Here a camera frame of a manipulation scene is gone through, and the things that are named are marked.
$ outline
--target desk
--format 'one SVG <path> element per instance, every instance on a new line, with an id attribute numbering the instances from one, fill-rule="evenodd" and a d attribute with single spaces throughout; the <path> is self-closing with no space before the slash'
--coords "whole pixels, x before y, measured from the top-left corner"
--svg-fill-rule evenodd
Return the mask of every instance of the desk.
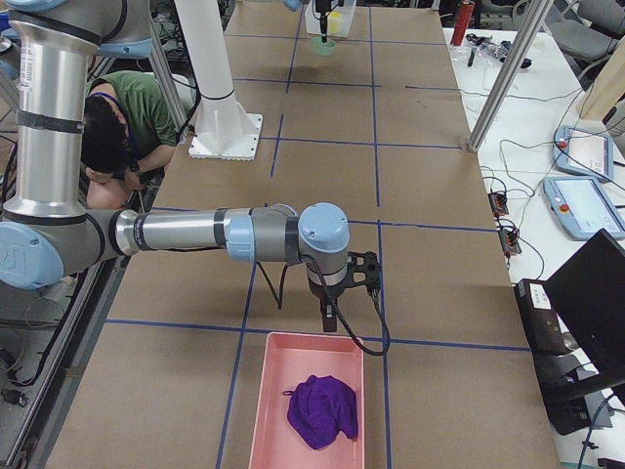
<path id="1" fill-rule="evenodd" d="M 513 41 L 516 33 L 513 31 L 468 31 L 477 35 L 492 35 L 493 42 L 502 40 Z M 444 31 L 445 38 L 451 38 L 452 30 Z M 472 67 L 467 66 L 468 48 L 450 49 L 454 73 L 461 90 L 472 93 L 487 94 L 500 68 L 489 60 L 477 56 Z M 579 83 L 570 70 L 566 60 L 560 52 L 556 42 L 546 33 L 539 33 L 532 44 L 527 56 L 532 59 L 532 66 L 521 70 L 509 95 L 549 99 L 563 96 L 579 89 Z M 576 111 L 577 102 L 583 98 L 583 93 L 541 103 L 537 101 L 507 98 L 504 100 L 498 115 L 489 130 L 483 145 L 479 149 L 479 164 L 482 165 L 482 175 L 495 176 L 501 179 L 508 189 L 523 189 L 519 182 L 511 179 L 505 172 L 504 160 L 500 155 L 500 142 L 504 139 L 518 142 L 531 147 L 542 142 L 553 141 L 554 132 L 562 120 L 564 125 L 576 125 L 593 132 L 604 130 L 601 122 L 580 120 Z M 486 97 L 476 97 L 463 94 L 463 104 L 469 125 L 473 128 L 479 111 L 485 103 Z M 560 224 L 551 213 L 548 203 L 542 193 L 542 181 L 547 175 L 562 175 L 552 169 L 553 157 L 551 145 L 540 146 L 535 149 L 522 149 L 505 144 L 503 147 L 505 162 L 510 175 L 523 181 L 532 188 L 537 188 L 537 195 L 529 200 L 521 192 L 511 192 L 509 202 L 510 216 L 507 217 L 517 225 L 521 224 L 521 236 L 541 253 L 545 266 L 541 278 L 548 278 L 558 269 L 581 245 L 583 241 L 574 241 L 568 238 Z M 615 148 L 614 158 L 623 160 Z M 622 168 L 615 168 L 615 181 L 625 184 L 625 172 Z M 484 180 L 489 190 L 491 180 Z M 501 190 L 498 182 L 493 188 Z M 604 185 L 612 201 L 619 205 L 625 203 L 625 192 L 615 185 Z M 517 282 L 521 278 L 535 278 L 541 272 L 541 261 L 538 255 L 526 244 L 522 244 L 523 253 L 512 258 L 510 263 L 510 279 Z M 575 352 L 580 362 L 583 358 L 581 351 Z M 613 406 L 621 405 L 616 401 L 610 402 Z M 609 457 L 616 460 L 625 460 L 625 416 L 615 414 L 612 423 L 613 429 L 597 429 L 593 433 L 592 441 L 599 445 L 595 451 L 588 450 L 585 462 L 597 464 L 598 457 Z M 561 461 L 577 463 L 581 451 L 580 442 L 586 436 L 586 429 L 562 437 L 554 431 L 554 436 L 560 453 Z"/>
<path id="2" fill-rule="evenodd" d="M 406 88 L 455 86 L 438 15 L 357 8 L 322 58 L 301 14 L 243 3 L 227 44 L 237 98 L 264 115 L 256 159 L 180 149 L 155 206 L 346 210 L 350 249 L 382 259 L 394 337 L 365 360 L 366 467 L 558 467 L 460 96 Z M 301 267 L 285 292 L 277 311 L 224 252 L 137 255 L 47 467 L 247 467 L 267 333 L 321 330 Z M 366 295 L 341 304 L 379 346 Z"/>

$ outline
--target green shirt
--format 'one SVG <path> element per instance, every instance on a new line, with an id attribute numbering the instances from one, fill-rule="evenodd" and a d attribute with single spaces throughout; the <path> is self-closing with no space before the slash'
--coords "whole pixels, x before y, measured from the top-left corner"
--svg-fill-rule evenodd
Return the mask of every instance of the green shirt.
<path id="1" fill-rule="evenodd" d="M 138 158 L 159 145 L 176 146 L 176 129 L 156 79 L 139 71 L 121 70 L 101 76 L 89 84 L 89 92 L 108 83 L 115 90 L 139 152 Z"/>

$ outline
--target black bracket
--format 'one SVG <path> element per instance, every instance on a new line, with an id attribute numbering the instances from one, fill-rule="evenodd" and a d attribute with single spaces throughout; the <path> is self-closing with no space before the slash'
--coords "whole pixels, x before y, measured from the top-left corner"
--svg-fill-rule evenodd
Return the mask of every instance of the black bracket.
<path id="1" fill-rule="evenodd" d="M 378 256 L 375 252 L 348 252 L 347 269 L 348 271 L 345 277 L 339 283 L 331 286 L 328 285 L 327 291 L 330 294 L 330 298 L 328 298 L 321 285 L 317 285 L 309 280 L 312 293 L 319 298 L 323 332 L 337 331 L 336 312 L 334 308 L 332 308 L 332 301 L 337 304 L 339 296 L 341 296 L 346 289 L 365 286 L 369 295 L 380 290 L 382 266 L 380 266 Z"/>

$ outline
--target dark hair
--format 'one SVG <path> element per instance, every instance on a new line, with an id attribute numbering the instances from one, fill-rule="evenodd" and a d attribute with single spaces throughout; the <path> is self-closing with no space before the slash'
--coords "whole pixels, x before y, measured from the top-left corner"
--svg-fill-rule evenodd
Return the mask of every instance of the dark hair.
<path id="1" fill-rule="evenodd" d="M 105 98 L 85 100 L 85 128 L 80 159 L 94 171 L 114 173 L 126 168 L 126 130 Z"/>

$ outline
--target white table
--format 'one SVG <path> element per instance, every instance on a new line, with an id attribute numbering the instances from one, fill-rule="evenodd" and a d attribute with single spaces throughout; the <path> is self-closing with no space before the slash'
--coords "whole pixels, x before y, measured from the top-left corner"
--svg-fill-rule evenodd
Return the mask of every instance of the white table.
<path id="1" fill-rule="evenodd" d="M 453 30 L 446 29 L 447 42 Z M 492 41 L 513 41 L 514 31 L 485 31 L 474 30 L 478 36 L 492 36 Z M 486 96 L 477 96 L 469 93 L 487 95 L 501 68 L 501 64 L 493 59 L 476 55 L 472 66 L 468 66 L 470 49 L 460 46 L 450 47 L 450 57 L 458 82 L 463 93 L 463 104 L 469 125 L 473 128 L 479 112 L 483 108 Z M 566 60 L 560 52 L 553 38 L 547 33 L 539 33 L 532 44 L 527 57 L 532 60 L 531 67 L 521 70 L 508 91 L 508 95 L 519 97 L 540 98 L 548 100 L 554 97 L 567 95 L 547 103 L 523 100 L 508 97 L 504 100 L 495 121 L 493 122 L 482 146 L 479 149 L 479 164 L 482 165 L 484 177 L 494 176 L 505 183 L 508 191 L 523 189 L 529 190 L 510 176 L 522 181 L 531 188 L 536 188 L 536 196 L 528 198 L 523 192 L 508 193 L 507 217 L 517 226 L 521 226 L 521 237 L 533 245 L 544 259 L 544 269 L 538 254 L 527 244 L 522 243 L 523 253 L 513 256 L 510 262 L 510 279 L 517 282 L 521 278 L 548 278 L 561 266 L 581 245 L 583 241 L 575 241 L 567 237 L 559 222 L 551 212 L 542 192 L 542 181 L 546 176 L 564 175 L 553 169 L 551 145 L 542 145 L 534 149 L 505 143 L 503 155 L 500 154 L 500 144 L 503 140 L 511 140 L 527 147 L 553 141 L 553 135 L 559 125 L 574 125 L 593 132 L 604 130 L 601 122 L 580 120 L 573 101 L 581 101 L 583 92 L 575 75 L 570 70 Z M 616 160 L 623 160 L 618 149 L 614 151 Z M 615 167 L 614 180 L 625 185 L 625 168 Z M 499 181 L 484 179 L 486 189 L 499 191 L 502 185 Z M 625 204 L 625 192 L 613 184 L 604 185 L 609 197 L 616 205 Z M 610 402 L 612 406 L 619 406 L 617 400 Z M 625 415 L 617 413 L 612 418 L 613 429 L 595 429 L 591 441 L 599 445 L 596 450 L 587 449 L 584 458 L 585 464 L 597 466 L 598 457 L 608 457 L 625 460 Z M 587 429 L 579 430 L 563 437 L 554 431 L 559 455 L 562 462 L 576 464 L 582 449 L 581 442 L 586 437 Z"/>

